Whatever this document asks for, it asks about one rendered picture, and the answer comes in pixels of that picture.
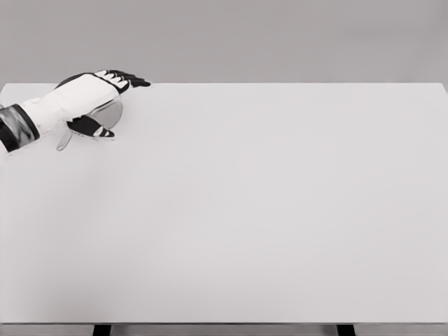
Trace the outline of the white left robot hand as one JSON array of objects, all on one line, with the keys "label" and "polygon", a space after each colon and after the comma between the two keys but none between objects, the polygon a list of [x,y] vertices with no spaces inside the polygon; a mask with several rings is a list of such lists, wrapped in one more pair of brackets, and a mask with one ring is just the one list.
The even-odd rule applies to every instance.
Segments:
[{"label": "white left robot hand", "polygon": [[63,80],[44,99],[50,102],[70,130],[93,139],[113,139],[115,134],[89,116],[133,88],[151,83],[131,73],[109,69],[80,73]]}]

